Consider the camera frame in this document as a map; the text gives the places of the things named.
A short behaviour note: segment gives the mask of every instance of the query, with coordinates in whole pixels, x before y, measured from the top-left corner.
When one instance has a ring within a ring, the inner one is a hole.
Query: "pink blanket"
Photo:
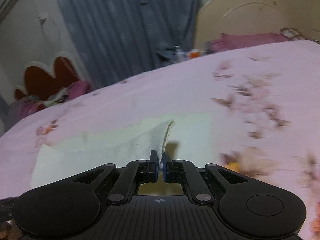
[[[42,144],[146,118],[205,114],[211,130],[195,140],[209,140],[211,148],[188,160],[198,167],[216,162],[295,193],[307,207],[300,237],[319,239],[319,66],[314,42],[265,44],[160,68],[46,108],[0,138],[0,199],[30,189]]]

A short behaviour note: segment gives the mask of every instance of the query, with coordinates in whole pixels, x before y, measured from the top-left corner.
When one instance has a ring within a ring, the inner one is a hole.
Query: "headboard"
[[[14,91],[17,100],[27,96],[37,96],[40,100],[56,94],[63,87],[68,87],[79,81],[79,77],[70,59],[56,57],[53,64],[53,75],[39,66],[29,66],[24,72],[25,92],[21,89]]]
[[[293,26],[289,6],[283,0],[210,0],[198,13],[195,48],[203,49],[222,33],[280,33]]]

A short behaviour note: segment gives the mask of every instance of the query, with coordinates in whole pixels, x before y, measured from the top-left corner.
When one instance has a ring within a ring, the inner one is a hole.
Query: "crosshair marking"
[[[157,198],[156,201],[161,204],[163,201],[165,201],[163,198]]]

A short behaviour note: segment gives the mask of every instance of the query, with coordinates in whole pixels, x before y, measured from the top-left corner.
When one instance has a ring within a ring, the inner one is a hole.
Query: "ribbed black surface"
[[[107,209],[100,221],[70,240],[245,240],[228,229],[212,208],[187,196],[134,196]],[[288,238],[298,240],[297,236]]]

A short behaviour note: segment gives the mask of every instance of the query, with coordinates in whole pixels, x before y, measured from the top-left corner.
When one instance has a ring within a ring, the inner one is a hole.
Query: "orange object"
[[[9,232],[9,224],[7,222],[0,224],[0,239],[7,237]]]
[[[189,52],[189,58],[200,57],[200,51],[198,49],[193,49]]]

